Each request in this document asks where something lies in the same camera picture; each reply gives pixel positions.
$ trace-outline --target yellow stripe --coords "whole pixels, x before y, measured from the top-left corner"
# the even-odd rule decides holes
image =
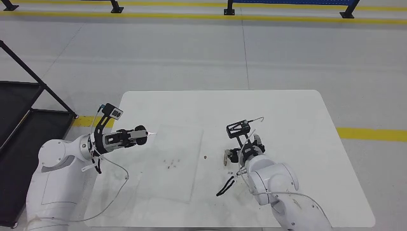
[[[99,122],[101,117],[95,119],[93,126]],[[76,119],[72,126],[74,127],[90,127],[93,116],[80,116]],[[114,120],[106,124],[107,128],[112,128]],[[377,140],[377,141],[397,141],[407,142],[407,130],[390,130],[390,129],[358,129],[349,127],[336,128],[338,135],[342,139],[359,139],[359,140]]]
[[[90,5],[110,5],[110,1],[68,1],[68,0],[11,0],[15,4],[90,4]],[[204,6],[222,7],[227,3],[193,3],[193,2],[154,2],[154,1],[119,1],[122,6]],[[333,5],[313,5],[313,4],[251,4],[234,3],[235,8],[282,8],[282,9],[306,9],[306,10],[338,10],[343,11],[346,6]],[[402,6],[358,6],[356,10],[363,11],[407,11],[407,7]]]
[[[93,126],[95,127],[97,123],[100,121],[102,117],[98,116],[95,119],[95,123]],[[73,127],[90,127],[93,121],[93,116],[79,116],[79,118],[74,120],[74,123],[72,124]],[[110,119],[110,121],[106,124],[105,127],[111,128],[113,127],[114,120]]]
[[[261,20],[274,22],[334,22],[343,24],[399,24],[406,25],[407,19],[356,18],[340,17],[278,17],[265,15],[207,15],[180,13],[101,13],[101,12],[63,12],[63,11],[0,11],[2,16],[39,16],[39,17],[93,17],[93,18],[171,18],[200,20]]]
[[[343,139],[407,142],[407,131],[390,129],[336,128]]]

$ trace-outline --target gray floor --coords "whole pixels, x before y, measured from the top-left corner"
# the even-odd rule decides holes
[[[80,115],[129,90],[315,89],[337,127],[407,129],[405,26],[20,17],[0,18],[0,38]],[[30,79],[0,51],[0,80]],[[376,217],[358,230],[404,230],[406,145],[343,144]]]

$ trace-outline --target table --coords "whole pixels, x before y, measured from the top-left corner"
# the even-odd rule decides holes
[[[237,169],[236,164],[223,165],[224,150],[238,147],[236,139],[228,138],[226,125],[259,116],[265,117],[264,122],[252,123],[252,129],[257,128],[265,154],[295,170],[300,190],[324,208],[333,227],[375,224],[315,90],[126,92],[120,109],[124,114],[112,131],[142,124],[158,134],[144,146],[106,155],[128,169],[130,180],[103,215],[86,222],[88,226],[279,227],[270,206],[259,206],[241,179],[216,197],[228,171]],[[177,169],[179,160],[187,164]],[[110,202],[124,175],[123,170],[102,163],[86,218]]]

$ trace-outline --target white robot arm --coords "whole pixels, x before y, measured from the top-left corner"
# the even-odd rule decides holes
[[[271,205],[275,219],[288,231],[332,231],[332,226],[324,211],[310,197],[300,193],[298,178],[291,167],[284,163],[275,163],[264,155],[265,147],[258,135],[250,142],[249,122],[241,121],[227,126],[230,138],[237,138],[241,148],[226,150],[225,161],[229,158],[244,166],[249,191],[259,205]],[[245,136],[241,143],[239,136]]]
[[[67,230],[68,220],[82,198],[84,172],[95,167],[100,173],[100,159],[91,165],[89,161],[99,154],[147,141],[149,133],[143,126],[103,134],[109,119],[118,120],[123,112],[111,104],[100,109],[104,116],[94,134],[80,136],[73,142],[55,139],[42,145],[26,199],[28,230]]]

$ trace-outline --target black shelf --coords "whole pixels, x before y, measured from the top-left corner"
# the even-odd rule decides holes
[[[63,139],[74,115],[31,109],[0,155],[0,225],[12,227],[25,205],[38,151],[51,139]]]
[[[0,48],[36,80],[0,81],[0,226],[13,228],[38,166],[40,147],[63,139],[78,115],[1,40]],[[67,111],[32,109],[44,90]]]
[[[0,81],[0,151],[42,92],[39,83]]]

